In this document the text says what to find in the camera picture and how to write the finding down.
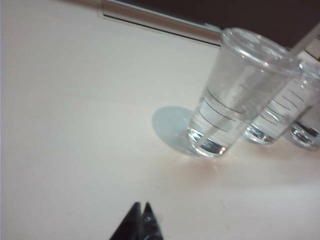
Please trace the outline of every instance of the white table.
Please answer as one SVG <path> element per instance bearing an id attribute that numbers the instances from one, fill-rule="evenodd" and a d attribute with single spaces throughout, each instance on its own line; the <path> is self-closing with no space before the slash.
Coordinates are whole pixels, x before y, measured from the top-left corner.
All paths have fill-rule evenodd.
<path id="1" fill-rule="evenodd" d="M 212 163 L 155 133 L 160 108 L 195 108 L 218 48 L 93 1 L 1 11 L 1 239 L 107 240 L 135 201 L 166 240 L 320 238 L 319 152 L 240 139 Z"/>

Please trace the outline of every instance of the glass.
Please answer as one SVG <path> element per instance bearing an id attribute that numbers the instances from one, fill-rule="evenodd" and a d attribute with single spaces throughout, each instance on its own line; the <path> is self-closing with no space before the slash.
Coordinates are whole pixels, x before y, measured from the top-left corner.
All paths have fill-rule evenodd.
<path id="1" fill-rule="evenodd" d="M 320 149 L 320 101 L 291 126 L 290 133 L 301 147 Z"/>
<path id="2" fill-rule="evenodd" d="M 258 144 L 277 140 L 294 120 L 320 98 L 319 69 L 299 64 L 302 75 L 296 76 L 270 102 L 243 134 Z"/>
<path id="3" fill-rule="evenodd" d="M 223 155 L 277 92 L 297 74 L 298 62 L 259 34 L 226 29 L 222 47 L 188 126 L 195 151 Z"/>

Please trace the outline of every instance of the water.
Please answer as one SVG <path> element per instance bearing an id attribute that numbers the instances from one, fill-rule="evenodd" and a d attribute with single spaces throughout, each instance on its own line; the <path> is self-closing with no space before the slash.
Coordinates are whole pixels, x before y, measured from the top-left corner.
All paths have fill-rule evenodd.
<path id="1" fill-rule="evenodd" d="M 296 143 L 308 150 L 320 148 L 320 102 L 307 111 L 290 129 Z"/>
<path id="2" fill-rule="evenodd" d="M 188 127 L 193 148 L 206 157 L 222 155 L 244 132 L 250 122 L 235 109 L 228 108 L 205 89 Z M 209 132 L 209 136 L 199 139 Z"/>
<path id="3" fill-rule="evenodd" d="M 310 100 L 317 98 L 316 95 L 316 91 L 301 81 L 289 82 L 247 127 L 243 136 L 259 144 L 274 142 L 308 107 Z"/>

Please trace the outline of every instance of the cup lid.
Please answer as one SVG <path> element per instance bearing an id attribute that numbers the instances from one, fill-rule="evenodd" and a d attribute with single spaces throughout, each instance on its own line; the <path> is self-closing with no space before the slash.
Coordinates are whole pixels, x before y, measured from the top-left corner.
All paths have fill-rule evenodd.
<path id="1" fill-rule="evenodd" d="M 285 58 L 288 51 L 284 47 L 260 34 L 242 28 L 227 28 L 223 30 L 220 40 L 222 46 L 264 69 L 290 73 L 298 71 L 298 61 Z"/>

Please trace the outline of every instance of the black object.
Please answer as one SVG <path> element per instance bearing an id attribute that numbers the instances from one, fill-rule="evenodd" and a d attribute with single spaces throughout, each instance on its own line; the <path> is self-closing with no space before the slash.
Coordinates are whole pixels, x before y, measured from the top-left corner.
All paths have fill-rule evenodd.
<path id="1" fill-rule="evenodd" d="M 156 217 L 147 202 L 141 215 L 141 204 L 133 204 L 110 240 L 164 240 Z"/>

